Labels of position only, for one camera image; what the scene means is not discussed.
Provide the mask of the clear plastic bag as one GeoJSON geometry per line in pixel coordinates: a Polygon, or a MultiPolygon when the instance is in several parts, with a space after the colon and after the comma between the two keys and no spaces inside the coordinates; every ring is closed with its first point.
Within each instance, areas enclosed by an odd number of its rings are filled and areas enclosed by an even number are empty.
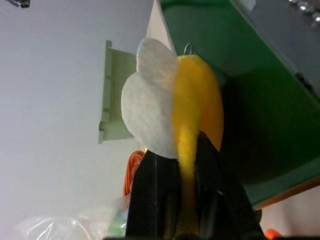
{"type": "Polygon", "coordinates": [[[113,205],[93,208],[76,216],[37,216],[14,228],[10,240],[103,240],[123,238],[126,233],[130,195],[113,205]]]}

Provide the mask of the yellow and white plush toy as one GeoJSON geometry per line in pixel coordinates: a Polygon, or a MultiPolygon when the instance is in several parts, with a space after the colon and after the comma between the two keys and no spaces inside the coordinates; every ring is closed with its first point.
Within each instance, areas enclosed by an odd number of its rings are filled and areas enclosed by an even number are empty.
{"type": "Polygon", "coordinates": [[[175,55],[162,42],[143,39],[136,72],[121,92],[121,115],[129,132],[151,152],[177,159],[182,203],[176,234],[197,234],[196,152],[200,132],[219,150],[224,108],[218,80],[198,55],[175,55]]]}

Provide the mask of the green plastic bin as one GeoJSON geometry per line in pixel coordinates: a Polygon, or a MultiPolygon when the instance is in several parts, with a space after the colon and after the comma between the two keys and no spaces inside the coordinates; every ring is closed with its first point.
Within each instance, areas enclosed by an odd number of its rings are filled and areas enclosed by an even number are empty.
{"type": "Polygon", "coordinates": [[[222,90],[221,158],[263,208],[320,180],[320,99],[310,93],[236,0],[160,0],[177,54],[187,43],[222,90]]]}

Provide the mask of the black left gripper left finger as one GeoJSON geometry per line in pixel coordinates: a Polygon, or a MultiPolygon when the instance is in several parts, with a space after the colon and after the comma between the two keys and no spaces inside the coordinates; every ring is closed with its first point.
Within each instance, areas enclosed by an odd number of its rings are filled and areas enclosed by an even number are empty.
{"type": "Polygon", "coordinates": [[[173,238],[180,200],[177,160],[148,150],[133,178],[125,237],[173,238]]]}

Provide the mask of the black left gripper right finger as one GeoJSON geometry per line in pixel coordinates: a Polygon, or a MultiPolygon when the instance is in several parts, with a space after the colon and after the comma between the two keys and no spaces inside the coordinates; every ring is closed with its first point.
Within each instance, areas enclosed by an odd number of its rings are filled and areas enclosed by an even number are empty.
{"type": "Polygon", "coordinates": [[[264,237],[244,187],[203,132],[197,138],[195,179],[201,238],[264,237]]]}

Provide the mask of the white plastic bracket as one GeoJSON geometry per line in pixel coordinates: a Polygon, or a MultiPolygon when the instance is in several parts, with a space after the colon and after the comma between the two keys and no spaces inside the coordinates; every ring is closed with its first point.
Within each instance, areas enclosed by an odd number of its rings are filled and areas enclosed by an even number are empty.
{"type": "Polygon", "coordinates": [[[98,125],[98,143],[132,137],[121,113],[121,94],[129,76],[136,72],[136,55],[112,48],[105,43],[105,67],[102,88],[101,117],[98,125]]]}

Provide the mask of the small orange object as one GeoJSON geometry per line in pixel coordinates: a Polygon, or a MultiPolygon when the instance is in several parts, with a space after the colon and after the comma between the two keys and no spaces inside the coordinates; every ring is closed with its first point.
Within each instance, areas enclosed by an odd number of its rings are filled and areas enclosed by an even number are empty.
{"type": "Polygon", "coordinates": [[[274,229],[267,229],[264,232],[264,236],[268,239],[268,240],[274,240],[276,238],[282,238],[283,236],[276,230],[274,229]]]}

